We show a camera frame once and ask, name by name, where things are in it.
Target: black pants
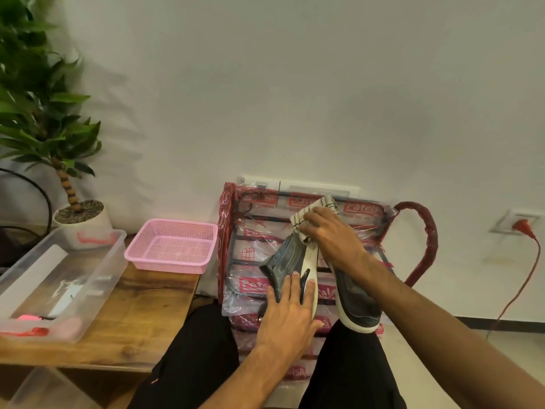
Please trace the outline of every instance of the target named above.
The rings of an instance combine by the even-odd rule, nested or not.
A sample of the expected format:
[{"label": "black pants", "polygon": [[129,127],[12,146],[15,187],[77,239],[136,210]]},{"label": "black pants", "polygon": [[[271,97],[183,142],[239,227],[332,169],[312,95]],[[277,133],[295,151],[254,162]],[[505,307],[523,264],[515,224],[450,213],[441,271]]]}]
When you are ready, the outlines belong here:
[{"label": "black pants", "polygon": [[[186,320],[127,409],[196,409],[239,365],[221,308],[197,308]],[[340,321],[328,334],[300,408],[405,409],[386,355],[373,334]]]}]

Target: pink basket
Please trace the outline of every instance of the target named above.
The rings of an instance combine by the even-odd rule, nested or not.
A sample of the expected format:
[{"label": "pink basket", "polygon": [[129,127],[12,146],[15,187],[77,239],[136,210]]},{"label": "pink basket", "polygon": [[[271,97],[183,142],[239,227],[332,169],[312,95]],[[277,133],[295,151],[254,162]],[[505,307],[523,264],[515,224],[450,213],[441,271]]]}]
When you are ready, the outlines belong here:
[{"label": "pink basket", "polygon": [[149,220],[125,251],[140,270],[203,274],[216,245],[217,225]]}]

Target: plant trunk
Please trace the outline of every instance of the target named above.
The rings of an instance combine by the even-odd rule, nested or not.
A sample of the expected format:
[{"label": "plant trunk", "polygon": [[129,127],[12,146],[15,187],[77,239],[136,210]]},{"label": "plant trunk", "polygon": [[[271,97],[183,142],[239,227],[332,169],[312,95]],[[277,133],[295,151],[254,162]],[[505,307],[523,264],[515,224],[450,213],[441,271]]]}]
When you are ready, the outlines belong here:
[{"label": "plant trunk", "polygon": [[83,208],[81,207],[81,204],[79,203],[79,200],[76,196],[76,191],[74,190],[74,188],[72,188],[72,183],[70,182],[70,178],[68,177],[66,171],[62,168],[55,168],[55,171],[57,172],[57,176],[60,179],[60,184],[64,188],[64,192],[66,192],[66,196],[68,197],[68,202],[70,203],[71,209],[75,213],[83,212]]}]

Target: white cloth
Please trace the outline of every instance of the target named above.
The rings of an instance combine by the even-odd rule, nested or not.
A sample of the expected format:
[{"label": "white cloth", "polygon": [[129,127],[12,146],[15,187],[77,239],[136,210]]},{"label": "white cloth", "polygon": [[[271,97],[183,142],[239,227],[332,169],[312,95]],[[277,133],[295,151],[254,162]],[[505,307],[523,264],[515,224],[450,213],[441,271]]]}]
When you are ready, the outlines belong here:
[{"label": "white cloth", "polygon": [[313,244],[313,240],[305,233],[302,233],[301,231],[299,231],[299,226],[301,224],[310,224],[310,222],[306,221],[303,216],[305,213],[310,212],[312,208],[314,208],[315,206],[323,206],[324,208],[329,208],[334,213],[339,215],[339,209],[338,209],[337,203],[335,202],[335,200],[333,199],[331,195],[326,195],[320,198],[319,200],[313,202],[309,206],[304,207],[298,213],[292,215],[290,218],[290,221],[292,222],[292,225],[293,225],[293,232],[298,233],[299,238],[306,245]]}]

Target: artificial plant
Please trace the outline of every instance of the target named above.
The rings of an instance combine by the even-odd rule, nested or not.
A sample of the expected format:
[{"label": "artificial plant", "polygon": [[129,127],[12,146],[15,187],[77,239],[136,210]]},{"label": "artificial plant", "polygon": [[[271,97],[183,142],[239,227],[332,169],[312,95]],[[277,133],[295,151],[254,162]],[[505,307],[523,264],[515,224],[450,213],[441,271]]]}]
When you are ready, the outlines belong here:
[{"label": "artificial plant", "polygon": [[53,26],[33,13],[38,0],[0,0],[0,159],[52,167],[75,213],[83,211],[69,177],[94,176],[82,159],[96,154],[100,122],[82,122],[75,109],[90,96],[70,93],[66,76],[78,60],[52,51]]}]

